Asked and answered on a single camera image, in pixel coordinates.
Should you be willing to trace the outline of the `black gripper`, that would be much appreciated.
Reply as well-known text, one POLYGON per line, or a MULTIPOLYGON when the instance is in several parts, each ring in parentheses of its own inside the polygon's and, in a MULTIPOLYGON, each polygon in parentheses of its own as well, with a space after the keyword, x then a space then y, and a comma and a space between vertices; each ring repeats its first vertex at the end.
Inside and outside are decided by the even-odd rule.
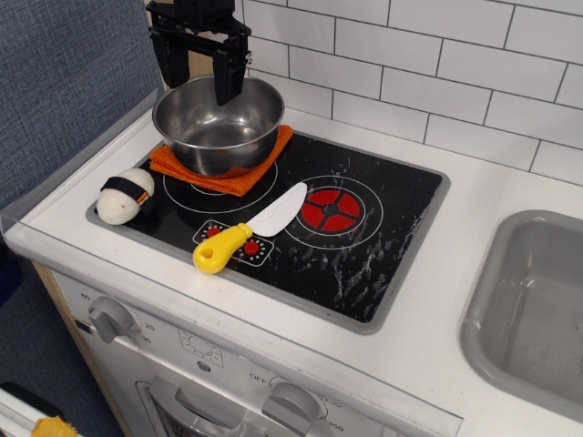
POLYGON ((163 80, 176 88, 189 80, 189 52, 212 56, 217 104, 242 91, 251 30, 234 16, 232 1, 151 1, 150 38, 163 80))

